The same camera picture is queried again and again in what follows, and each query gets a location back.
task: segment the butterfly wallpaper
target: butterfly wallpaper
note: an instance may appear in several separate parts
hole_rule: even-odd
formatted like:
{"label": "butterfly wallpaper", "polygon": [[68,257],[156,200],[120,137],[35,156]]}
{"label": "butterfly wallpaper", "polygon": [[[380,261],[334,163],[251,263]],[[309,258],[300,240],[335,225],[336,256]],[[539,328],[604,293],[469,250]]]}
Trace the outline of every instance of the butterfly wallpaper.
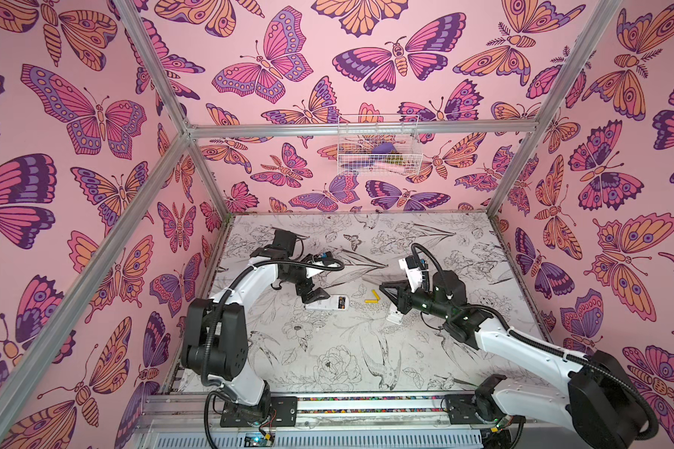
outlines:
{"label": "butterfly wallpaper", "polygon": [[[622,6],[583,70],[583,94],[570,90],[532,156],[539,164],[515,184],[529,184],[530,211],[510,197],[497,215],[545,336],[616,356],[658,412],[649,447],[671,447],[674,2]],[[560,294],[565,275],[573,290]]]}

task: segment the black cable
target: black cable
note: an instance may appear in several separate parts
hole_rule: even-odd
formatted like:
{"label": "black cable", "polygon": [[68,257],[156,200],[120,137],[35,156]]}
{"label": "black cable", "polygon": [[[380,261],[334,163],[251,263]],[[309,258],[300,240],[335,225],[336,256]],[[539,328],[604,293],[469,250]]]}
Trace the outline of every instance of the black cable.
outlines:
{"label": "black cable", "polygon": [[527,418],[524,418],[523,416],[515,416],[515,418],[518,418],[520,421],[519,427],[517,427],[517,435],[514,436],[510,449],[517,447],[517,443],[519,443],[519,439],[522,437],[522,432],[524,431],[524,423],[527,421]]}
{"label": "black cable", "polygon": [[434,330],[442,330],[443,329],[441,326],[438,327],[438,328],[433,328],[432,326],[428,325],[427,322],[425,321],[425,313],[424,312],[420,312],[420,317],[422,318],[422,323],[424,323],[425,326],[427,326],[428,328],[434,329]]}
{"label": "black cable", "polygon": [[215,444],[215,440],[212,439],[212,434],[210,433],[210,399],[216,397],[216,391],[210,391],[207,393],[207,398],[205,399],[205,414],[203,415],[203,424],[205,425],[205,436],[207,437],[207,444],[210,445],[211,449],[220,449]]}

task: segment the orange butterfly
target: orange butterfly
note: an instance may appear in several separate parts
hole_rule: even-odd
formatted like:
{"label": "orange butterfly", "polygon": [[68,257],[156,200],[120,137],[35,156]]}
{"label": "orange butterfly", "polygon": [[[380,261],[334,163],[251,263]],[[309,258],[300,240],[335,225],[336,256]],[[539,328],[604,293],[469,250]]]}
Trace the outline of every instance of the orange butterfly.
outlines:
{"label": "orange butterfly", "polygon": [[339,22],[347,34],[360,37],[372,34],[380,19],[399,19],[407,9],[409,0],[317,0],[313,5],[317,13],[335,18],[342,16]]}
{"label": "orange butterfly", "polygon": [[[240,121],[229,111],[218,108],[212,103],[207,103],[207,112],[212,120],[218,126],[239,125]],[[246,143],[261,143],[270,140],[271,137],[220,137],[210,139],[213,145],[200,147],[205,159],[211,161],[224,160],[228,164],[238,164],[245,168],[245,172],[252,173],[252,164],[242,155],[240,151],[245,151]]]}
{"label": "orange butterfly", "polygon": [[549,122],[547,132],[545,133],[544,139],[542,140],[542,143],[545,143],[547,140],[549,141],[550,155],[559,149],[559,145],[561,144],[561,142],[567,141],[572,137],[575,137],[577,134],[579,134],[579,130],[581,129],[579,123],[575,123],[574,121],[567,121],[566,123],[561,123],[562,120],[566,120],[569,117],[559,118],[560,114],[561,109],[559,110],[557,115],[554,116],[552,120]]}
{"label": "orange butterfly", "polygon": [[100,354],[87,385],[84,381],[88,375],[88,362],[98,345],[95,345],[85,362],[85,375],[72,389],[57,387],[38,394],[37,399],[39,400],[50,391],[63,389],[74,391],[75,398],[35,412],[13,424],[0,444],[0,449],[67,448],[72,433],[75,431],[78,407],[81,407],[82,417],[85,418],[85,421],[91,426],[98,427],[98,403],[92,397],[92,392],[99,394],[113,393],[125,383],[130,370],[130,361],[126,358],[126,355],[131,329],[132,319],[130,317],[125,318],[117,325],[102,354]]}
{"label": "orange butterfly", "polygon": [[273,197],[270,197],[270,211],[272,211],[273,213],[292,212],[288,211],[288,207],[285,203]]}
{"label": "orange butterfly", "polygon": [[[237,3],[247,11],[264,18],[262,9],[256,0],[237,0]],[[237,25],[235,10],[230,0],[160,0],[155,5],[155,13],[163,19],[173,22],[189,22],[195,25],[205,22],[212,16],[212,19],[205,25],[205,31],[217,37],[229,36]]]}
{"label": "orange butterfly", "polygon": [[[579,5],[570,12],[562,14],[557,13],[556,8],[548,1],[539,6],[537,2],[538,0],[502,0],[502,8],[512,30],[517,33],[556,30],[577,17],[585,8],[584,5]],[[529,36],[519,34],[512,36],[510,28],[504,23],[500,22],[499,29],[502,37],[490,40],[486,43],[488,46],[506,42],[516,48],[529,48],[537,43]],[[511,45],[488,49],[458,63],[452,70],[471,76],[484,76],[495,70],[498,76],[516,73],[521,76],[520,84],[527,85],[531,72],[529,60]]]}
{"label": "orange butterfly", "polygon": [[407,181],[410,183],[422,183],[422,181],[426,181],[429,175],[431,175],[433,167],[438,175],[447,179],[447,167],[444,164],[457,168],[469,167],[476,161],[475,152],[485,137],[486,132],[473,132],[464,139],[461,139],[458,144],[447,151],[444,157],[440,158],[439,155],[444,146],[452,142],[451,140],[447,141],[439,149],[439,153],[430,158],[429,162],[422,161],[420,171],[416,175],[407,176]]}
{"label": "orange butterfly", "polygon": [[[517,108],[512,106],[509,103],[504,103],[503,101],[498,101],[492,105],[492,115],[496,120],[534,120],[539,113],[539,105],[541,103],[533,104],[529,109],[524,109],[520,103],[517,103],[522,109],[522,112],[519,112]],[[506,134],[506,131],[495,132],[497,136]]]}
{"label": "orange butterfly", "polygon": [[[549,169],[549,173],[543,180],[539,181],[534,192],[537,196],[537,201],[548,206],[548,208],[539,212],[534,218],[536,220],[549,219],[547,225],[544,226],[544,233],[542,234],[544,244],[548,248],[554,249],[555,247],[559,247],[559,249],[564,251],[568,256],[581,260],[582,247],[579,246],[579,242],[576,240],[571,229],[569,229],[569,226],[566,226],[564,220],[560,219],[558,215],[559,213],[566,215],[566,213],[562,212],[561,202],[557,205],[563,176],[564,157],[558,155],[556,159],[554,159],[552,167]],[[562,202],[566,200],[568,189],[569,186],[567,185],[564,189],[564,198],[562,199]]]}
{"label": "orange butterfly", "polygon": [[642,320],[656,321],[656,311],[646,287],[628,265],[634,259],[651,259],[651,256],[632,256],[634,253],[655,247],[674,232],[674,217],[670,213],[657,216],[639,216],[630,219],[625,225],[619,220],[609,221],[604,226],[596,219],[592,222],[599,227],[596,236],[603,254],[592,262],[592,269],[584,276],[593,273],[596,280],[605,287],[611,285],[611,291],[626,305],[630,312],[636,312]]}
{"label": "orange butterfly", "polygon": [[651,13],[639,17],[635,22],[627,22],[627,10],[622,9],[617,20],[617,39],[622,47],[636,55],[647,52],[641,58],[634,55],[618,55],[614,64],[625,70],[611,72],[594,81],[584,92],[582,101],[593,93],[598,93],[605,102],[613,100],[614,110],[634,120],[643,120],[646,116],[644,91],[639,78],[631,71],[647,78],[649,72],[642,63],[655,58],[661,49],[655,49],[662,42],[674,36],[674,4],[669,5],[653,19]]}
{"label": "orange butterfly", "polygon": [[0,28],[13,33],[30,31],[39,17],[39,6],[46,22],[42,26],[45,46],[55,67],[63,54],[60,32],[57,31],[60,24],[67,43],[83,64],[93,70],[105,68],[107,58],[99,49],[107,48],[115,38],[117,23],[106,14],[84,9],[58,14],[52,7],[55,3],[45,1],[38,5],[36,0],[0,0]]}

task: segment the bird drawing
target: bird drawing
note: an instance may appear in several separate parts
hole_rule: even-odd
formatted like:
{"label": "bird drawing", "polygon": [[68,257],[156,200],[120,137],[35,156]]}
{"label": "bird drawing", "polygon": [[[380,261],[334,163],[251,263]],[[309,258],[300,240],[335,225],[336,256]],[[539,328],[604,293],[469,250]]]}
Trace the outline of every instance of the bird drawing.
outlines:
{"label": "bird drawing", "polygon": [[372,376],[379,377],[379,389],[384,390],[394,390],[397,385],[397,380],[400,377],[400,369],[402,366],[402,351],[400,352],[400,357],[397,360],[397,367],[392,367],[389,364],[389,345],[386,340],[384,344],[382,340],[377,337],[379,342],[379,348],[382,350],[382,363],[377,363],[372,360],[372,358],[364,350],[364,344],[360,338],[359,344],[362,346],[362,356],[364,357],[364,363],[367,365],[367,369],[372,374]]}
{"label": "bird drawing", "polygon": [[258,330],[250,331],[248,338],[249,346],[247,347],[248,349],[247,354],[251,356],[250,364],[252,365],[252,367],[254,367],[254,357],[255,354],[257,353],[256,351],[257,349],[260,349],[260,351],[262,351],[262,354],[264,354],[265,357],[267,357],[267,361],[270,363],[270,365],[274,366],[274,364],[272,364],[273,358],[274,361],[277,361],[277,356],[272,351],[270,351],[270,348],[267,347],[265,340],[272,340],[275,343],[277,343],[277,345],[279,345],[279,342],[277,342],[277,340],[268,336],[266,333],[259,332]]}

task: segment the pink wall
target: pink wall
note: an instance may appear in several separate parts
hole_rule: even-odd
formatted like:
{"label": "pink wall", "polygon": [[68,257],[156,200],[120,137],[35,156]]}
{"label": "pink wall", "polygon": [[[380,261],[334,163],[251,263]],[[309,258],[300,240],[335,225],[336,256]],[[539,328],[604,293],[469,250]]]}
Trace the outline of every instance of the pink wall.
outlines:
{"label": "pink wall", "polygon": [[[124,186],[129,201],[175,135],[167,115],[157,114],[154,97],[136,93],[139,64],[122,23],[105,2],[17,5],[0,4],[0,386],[79,277],[90,252],[124,210],[125,204],[115,201],[118,190]],[[95,25],[95,31],[83,29],[87,24]],[[106,140],[100,136],[103,117]],[[208,244],[214,244],[217,237],[216,230],[207,232],[199,212],[200,203],[209,202],[205,186],[194,174],[194,167],[185,163],[181,168],[180,183],[173,180],[158,201],[170,209],[175,202],[178,212],[183,203],[188,210],[196,206],[189,250],[183,244],[177,254],[171,251],[170,241],[163,237],[157,204],[153,205],[126,245],[130,251],[141,239],[152,236],[152,251],[149,245],[144,246],[143,255],[137,257],[144,259],[145,266],[130,269],[123,262],[118,271],[124,290],[118,287],[114,297],[108,294],[111,304],[99,304],[104,307],[95,311],[89,323],[83,319],[75,326],[45,383],[35,392],[59,385],[72,388],[80,381],[86,363],[92,373],[113,329],[130,317],[131,344],[124,355],[131,359],[125,380],[129,385],[108,398],[97,394],[99,390],[107,392],[105,386],[85,380],[92,397],[97,397],[100,433],[88,431],[93,427],[83,418],[72,419],[73,408],[60,412],[50,408],[75,400],[73,391],[54,391],[41,400],[33,397],[21,414],[21,418],[57,414],[59,419],[53,422],[66,425],[69,432],[63,436],[74,446],[104,447],[115,441],[121,416],[138,388],[133,383],[140,373],[139,365],[144,369],[144,330],[153,312],[160,314],[164,324],[157,334],[169,333],[171,340],[166,347],[170,360],[157,364],[159,359],[153,358],[159,373],[155,376],[157,371],[147,371],[150,382],[163,382],[176,354],[180,340],[177,322],[187,305],[173,316],[151,295],[151,282],[173,274],[173,269],[182,270],[194,254],[202,259],[203,236]],[[191,201],[182,184],[190,173]],[[198,283],[204,271],[204,262],[200,262]],[[90,308],[85,310],[85,317],[89,312]],[[99,348],[90,357],[95,346]],[[103,374],[112,375],[111,369],[106,368]],[[45,427],[44,432],[53,428]],[[44,440],[35,447],[48,446],[51,444]]]}
{"label": "pink wall", "polygon": [[[674,23],[673,31],[656,33],[659,14],[673,14],[674,5],[623,6],[627,29],[638,18],[653,20],[651,38],[620,44],[614,18],[586,70],[584,94],[573,109],[561,109],[569,115],[561,126],[578,123],[579,135],[554,152],[539,146],[539,164],[526,179],[530,212],[505,201],[500,219],[508,221],[504,238],[554,342],[601,349],[628,367],[661,417],[656,440],[642,443],[656,448],[674,444]],[[626,69],[631,75],[615,73],[624,70],[614,64],[618,55],[641,59]],[[593,83],[611,83],[599,78],[608,73],[637,82],[623,94],[605,88],[613,100],[602,101],[598,91],[584,100]]]}

